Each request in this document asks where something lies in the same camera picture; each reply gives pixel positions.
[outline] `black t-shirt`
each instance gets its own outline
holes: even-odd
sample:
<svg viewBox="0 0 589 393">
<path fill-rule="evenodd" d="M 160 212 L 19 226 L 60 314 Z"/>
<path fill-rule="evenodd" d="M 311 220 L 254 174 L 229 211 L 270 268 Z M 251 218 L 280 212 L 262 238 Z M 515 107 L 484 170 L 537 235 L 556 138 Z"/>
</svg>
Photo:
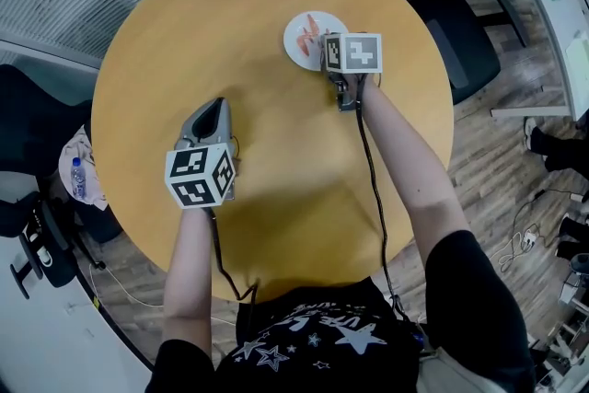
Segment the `black t-shirt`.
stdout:
<svg viewBox="0 0 589 393">
<path fill-rule="evenodd" d="M 521 313 L 472 234 L 454 233 L 433 249 L 426 281 L 431 342 L 510 393 L 533 391 Z M 386 385 L 394 378 L 393 391 L 414 391 L 421 344 L 411 327 L 397 321 L 370 279 L 346 287 L 299 288 L 254 306 L 251 318 L 248 307 L 240 308 L 239 346 L 216 372 L 193 344 L 164 342 L 146 391 L 193 391 L 196 376 L 202 382 L 214 378 L 218 385 L 311 376 L 333 384 L 358 375 L 371 382 L 383 377 Z"/>
</svg>

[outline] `star print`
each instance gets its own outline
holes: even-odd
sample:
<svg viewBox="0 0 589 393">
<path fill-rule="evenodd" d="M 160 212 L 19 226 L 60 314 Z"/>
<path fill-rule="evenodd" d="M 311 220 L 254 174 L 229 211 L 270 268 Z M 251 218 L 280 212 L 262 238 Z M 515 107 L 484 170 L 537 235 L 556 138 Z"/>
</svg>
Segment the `star print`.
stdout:
<svg viewBox="0 0 589 393">
<path fill-rule="evenodd" d="M 336 341 L 336 344 L 350 344 L 357 353 L 364 355 L 368 344 L 387 344 L 382 339 L 372 336 L 375 326 L 376 324 L 374 323 L 368 324 L 358 330 L 336 326 L 341 334 L 343 334 L 343 337 L 339 341 Z"/>
<path fill-rule="evenodd" d="M 241 353 L 243 353 L 243 356 L 246 358 L 246 360 L 249 358 L 249 355 L 251 354 L 251 351 L 253 351 L 254 349 L 257 349 L 258 347 L 262 346 L 262 345 L 266 345 L 266 342 L 259 342 L 260 338 L 257 338 L 256 340 L 252 341 L 252 342 L 244 342 L 243 343 L 243 347 L 241 349 L 239 349 L 236 353 L 233 354 L 233 356 L 235 357 L 236 355 L 240 355 Z"/>
<path fill-rule="evenodd" d="M 318 368 L 319 370 L 323 370 L 324 368 L 329 368 L 329 364 L 326 364 L 325 362 L 320 362 L 319 360 L 317 360 L 313 365 L 316 368 Z"/>
<path fill-rule="evenodd" d="M 319 341 L 321 341 L 321 338 L 319 338 L 317 336 L 316 332 L 314 332 L 312 336 L 309 336 L 309 345 L 312 345 L 313 347 L 317 347 L 317 344 L 319 344 Z"/>
<path fill-rule="evenodd" d="M 256 349 L 256 352 L 261 355 L 261 359 L 258 360 L 258 365 L 269 365 L 274 372 L 278 372 L 278 364 L 280 362 L 289 360 L 286 355 L 282 355 L 278 352 L 277 345 L 272 347 L 269 351 Z"/>
</svg>

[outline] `desk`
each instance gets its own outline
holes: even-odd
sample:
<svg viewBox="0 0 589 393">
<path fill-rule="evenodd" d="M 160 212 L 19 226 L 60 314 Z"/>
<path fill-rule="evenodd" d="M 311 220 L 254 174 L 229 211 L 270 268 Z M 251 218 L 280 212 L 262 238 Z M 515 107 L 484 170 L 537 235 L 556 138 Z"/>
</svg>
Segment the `desk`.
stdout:
<svg viewBox="0 0 589 393">
<path fill-rule="evenodd" d="M 577 0 L 535 0 L 546 26 L 562 77 L 564 104 L 556 107 L 493 109 L 493 117 L 572 116 L 579 120 L 589 110 L 589 70 L 571 61 L 567 49 L 575 38 L 589 34 L 589 26 Z M 544 87 L 552 91 L 555 87 Z"/>
<path fill-rule="evenodd" d="M 355 116 L 339 113 L 332 86 L 283 49 L 284 28 L 307 10 L 382 33 L 382 88 L 447 165 L 454 120 L 444 63 L 405 0 L 143 0 L 100 70 L 92 133 L 110 207 L 163 270 L 180 217 L 164 183 L 166 151 L 186 118 L 218 96 L 241 146 L 236 199 L 215 209 L 239 290 L 260 278 L 264 300 L 378 270 L 381 229 Z M 412 233 L 372 146 L 390 260 Z M 213 266 L 214 295 L 233 299 Z"/>
</svg>

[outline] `floor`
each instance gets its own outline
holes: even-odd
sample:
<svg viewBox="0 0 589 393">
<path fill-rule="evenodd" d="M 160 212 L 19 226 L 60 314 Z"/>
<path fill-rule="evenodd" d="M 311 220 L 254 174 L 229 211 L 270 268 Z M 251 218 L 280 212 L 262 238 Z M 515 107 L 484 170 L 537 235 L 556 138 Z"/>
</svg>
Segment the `floor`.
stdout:
<svg viewBox="0 0 589 393">
<path fill-rule="evenodd" d="M 468 1 L 478 15 L 499 10 L 495 0 Z M 534 5 L 531 0 L 513 1 L 533 44 L 522 49 L 508 27 L 487 29 L 499 54 L 502 71 L 478 94 L 455 107 L 455 138 L 448 170 L 472 230 L 489 256 L 506 245 L 512 235 L 517 209 L 539 190 L 555 188 L 584 193 L 589 188 L 587 182 L 571 170 L 547 173 L 541 157 L 526 152 L 522 120 L 493 119 L 489 114 L 489 109 L 497 106 L 562 103 L 558 93 L 540 92 L 541 86 L 557 85 L 560 80 Z M 558 137 L 581 136 L 569 118 L 540 119 L 538 124 Z M 565 211 L 581 220 L 577 205 L 567 195 L 549 192 L 525 208 L 515 230 L 524 232 L 536 223 L 544 238 L 538 240 L 531 252 L 515 260 L 506 273 L 501 273 L 522 309 L 528 332 L 539 340 L 548 337 L 566 311 L 557 300 L 568 264 L 554 257 L 554 247 L 545 246 L 556 236 Z M 165 274 L 127 236 L 121 235 L 102 247 L 91 245 L 91 248 L 131 294 L 147 304 L 161 305 Z M 497 259 L 495 256 L 492 260 L 495 266 Z M 86 264 L 83 269 L 87 274 Z M 389 271 L 408 315 L 416 320 L 425 312 L 425 284 L 414 243 L 389 263 Z M 93 272 L 93 277 L 102 303 L 129 338 L 153 361 L 161 337 L 161 307 L 130 301 L 106 272 Z M 376 283 L 384 288 L 383 278 L 382 271 L 375 275 Z M 214 300 L 212 325 L 216 364 L 236 345 L 232 325 L 236 313 L 236 303 Z"/>
</svg>

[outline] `water bottle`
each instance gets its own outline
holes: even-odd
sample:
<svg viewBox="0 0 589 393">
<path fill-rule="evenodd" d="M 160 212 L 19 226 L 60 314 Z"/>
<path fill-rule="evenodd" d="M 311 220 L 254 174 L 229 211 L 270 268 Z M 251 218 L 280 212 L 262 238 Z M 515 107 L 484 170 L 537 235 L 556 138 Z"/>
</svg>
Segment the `water bottle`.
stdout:
<svg viewBox="0 0 589 393">
<path fill-rule="evenodd" d="M 77 200 L 84 200 L 86 196 L 86 172 L 79 157 L 72 160 L 72 191 Z"/>
</svg>

